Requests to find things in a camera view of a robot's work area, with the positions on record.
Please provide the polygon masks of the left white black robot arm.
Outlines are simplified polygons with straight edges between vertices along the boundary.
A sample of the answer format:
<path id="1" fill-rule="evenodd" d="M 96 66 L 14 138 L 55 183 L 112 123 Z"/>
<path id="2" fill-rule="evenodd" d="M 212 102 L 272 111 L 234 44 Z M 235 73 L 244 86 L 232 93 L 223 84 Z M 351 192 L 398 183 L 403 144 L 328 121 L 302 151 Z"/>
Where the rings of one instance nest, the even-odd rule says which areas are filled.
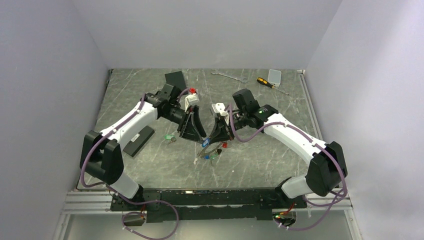
<path id="1" fill-rule="evenodd" d="M 124 204 L 131 210 L 139 209 L 144 203 L 144 189 L 124 172 L 122 152 L 124 147 L 142 129 L 154 121 L 164 118 L 177 124 L 177 132 L 183 139 L 202 143 L 206 132 L 199 117 L 197 105 L 181 107 L 180 100 L 198 101 L 194 88 L 185 90 L 166 83 L 153 93 L 144 93 L 135 107 L 124 117 L 100 132 L 89 131 L 83 140 L 80 160 L 80 183 L 85 188 L 94 184 L 85 182 L 85 174 L 99 180 L 98 185 L 106 185 L 124 198 Z"/>

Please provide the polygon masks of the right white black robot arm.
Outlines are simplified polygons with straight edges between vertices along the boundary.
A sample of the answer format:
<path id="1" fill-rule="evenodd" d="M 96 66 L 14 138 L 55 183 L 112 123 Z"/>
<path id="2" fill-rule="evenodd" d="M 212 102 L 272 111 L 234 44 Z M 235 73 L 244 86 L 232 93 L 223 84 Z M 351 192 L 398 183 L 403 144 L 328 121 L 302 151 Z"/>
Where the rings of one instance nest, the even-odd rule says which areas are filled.
<path id="1" fill-rule="evenodd" d="M 278 186 L 275 200 L 280 207 L 287 208 L 296 197 L 307 194 L 325 197 L 339 184 L 342 185 L 342 191 L 337 196 L 343 198 L 347 195 L 348 171 L 340 144 L 335 141 L 326 143 L 313 137 L 292 124 L 276 108 L 268 104 L 259 105 L 247 88 L 235 92 L 232 97 L 236 109 L 221 102 L 211 105 L 215 126 L 208 137 L 209 144 L 233 139 L 246 143 L 252 137 L 242 139 L 237 131 L 250 127 L 256 129 L 253 137 L 263 133 L 280 141 L 308 166 L 307 173 L 290 177 Z"/>

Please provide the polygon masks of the blue key top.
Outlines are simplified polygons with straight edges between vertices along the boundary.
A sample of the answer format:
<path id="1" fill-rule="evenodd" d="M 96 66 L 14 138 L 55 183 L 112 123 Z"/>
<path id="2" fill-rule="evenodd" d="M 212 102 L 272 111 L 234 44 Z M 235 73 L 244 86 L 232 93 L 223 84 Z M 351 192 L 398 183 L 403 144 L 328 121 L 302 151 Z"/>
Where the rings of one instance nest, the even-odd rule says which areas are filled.
<path id="1" fill-rule="evenodd" d="M 210 145 L 210 139 L 206 138 L 203 142 L 202 142 L 202 147 L 206 148 Z"/>

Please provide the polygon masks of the round metal keyring disc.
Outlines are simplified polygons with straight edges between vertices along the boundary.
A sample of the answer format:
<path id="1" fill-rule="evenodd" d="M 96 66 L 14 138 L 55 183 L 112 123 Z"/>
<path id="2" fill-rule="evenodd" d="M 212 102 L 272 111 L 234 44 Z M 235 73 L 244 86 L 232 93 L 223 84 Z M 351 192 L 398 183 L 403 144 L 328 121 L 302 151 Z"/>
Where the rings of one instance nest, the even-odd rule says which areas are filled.
<path id="1" fill-rule="evenodd" d="M 197 157 L 200 159 L 205 159 L 204 157 L 207 155 L 210 155 L 212 158 L 218 156 L 217 153 L 218 149 L 222 150 L 222 144 L 223 142 L 215 142 L 210 144 L 208 147 L 203 147 L 198 153 Z"/>

